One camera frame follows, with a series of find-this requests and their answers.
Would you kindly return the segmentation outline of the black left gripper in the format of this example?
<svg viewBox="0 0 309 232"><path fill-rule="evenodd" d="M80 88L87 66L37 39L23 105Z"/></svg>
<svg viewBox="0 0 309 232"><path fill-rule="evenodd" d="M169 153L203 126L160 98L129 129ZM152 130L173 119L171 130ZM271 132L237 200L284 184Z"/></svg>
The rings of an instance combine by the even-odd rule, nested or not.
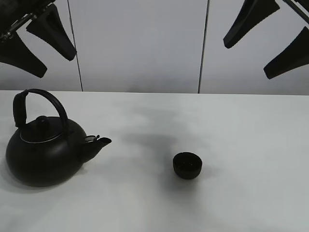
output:
<svg viewBox="0 0 309 232"><path fill-rule="evenodd" d="M16 31L27 23L27 32L51 45L72 61L77 51L65 32L53 0L2 0L0 2L0 61L38 78L47 67L27 48Z"/></svg>

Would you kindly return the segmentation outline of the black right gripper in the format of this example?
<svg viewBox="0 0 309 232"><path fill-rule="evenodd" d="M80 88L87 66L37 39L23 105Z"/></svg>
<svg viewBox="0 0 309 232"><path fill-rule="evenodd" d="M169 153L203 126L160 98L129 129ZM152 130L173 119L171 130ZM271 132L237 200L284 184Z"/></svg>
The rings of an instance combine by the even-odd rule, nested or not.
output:
<svg viewBox="0 0 309 232"><path fill-rule="evenodd" d="M302 18L309 17L309 0L284 0ZM275 0L245 0L230 30L223 38L226 48L233 47L251 29L280 7ZM309 29L304 27L295 39L265 67L268 79L273 79L309 63Z"/></svg>

